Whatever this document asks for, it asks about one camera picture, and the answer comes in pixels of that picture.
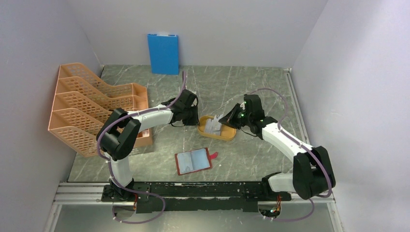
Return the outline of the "yellow oval tray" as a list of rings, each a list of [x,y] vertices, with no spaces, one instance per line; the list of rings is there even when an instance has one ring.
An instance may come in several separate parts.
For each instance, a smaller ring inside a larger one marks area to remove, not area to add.
[[[216,134],[214,133],[208,133],[205,131],[206,123],[208,120],[214,119],[214,116],[209,116],[205,115],[200,117],[199,119],[199,126],[197,127],[198,133],[201,136],[212,138],[212,139],[218,139],[218,140],[223,140],[223,141],[231,141],[236,135],[236,129],[230,128],[225,125],[221,125],[219,132]]]

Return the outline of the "red leather card holder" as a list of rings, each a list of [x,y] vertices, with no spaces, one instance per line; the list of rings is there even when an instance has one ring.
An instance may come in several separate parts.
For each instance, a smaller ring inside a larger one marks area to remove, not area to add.
[[[208,148],[200,148],[175,154],[178,175],[190,174],[212,169],[212,160],[218,157],[218,152],[209,153]]]

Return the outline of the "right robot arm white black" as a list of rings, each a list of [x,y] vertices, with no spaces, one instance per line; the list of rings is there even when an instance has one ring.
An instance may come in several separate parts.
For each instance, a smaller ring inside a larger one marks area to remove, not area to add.
[[[304,200],[325,196],[336,185],[329,154],[323,146],[313,147],[288,133],[273,117],[266,116],[258,95],[245,95],[219,122],[234,129],[249,127],[251,134],[270,143],[292,163],[291,173],[273,173],[262,180],[261,195],[273,200],[280,192],[296,193]]]

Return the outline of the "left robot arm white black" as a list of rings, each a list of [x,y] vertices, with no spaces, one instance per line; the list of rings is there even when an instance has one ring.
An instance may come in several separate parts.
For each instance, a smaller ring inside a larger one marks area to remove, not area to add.
[[[134,190],[128,155],[134,148],[139,133],[160,125],[182,122],[184,126],[197,126],[198,97],[184,89],[180,94],[156,107],[127,112],[115,109],[96,136],[97,153],[109,164],[110,185],[122,201],[139,194]]]

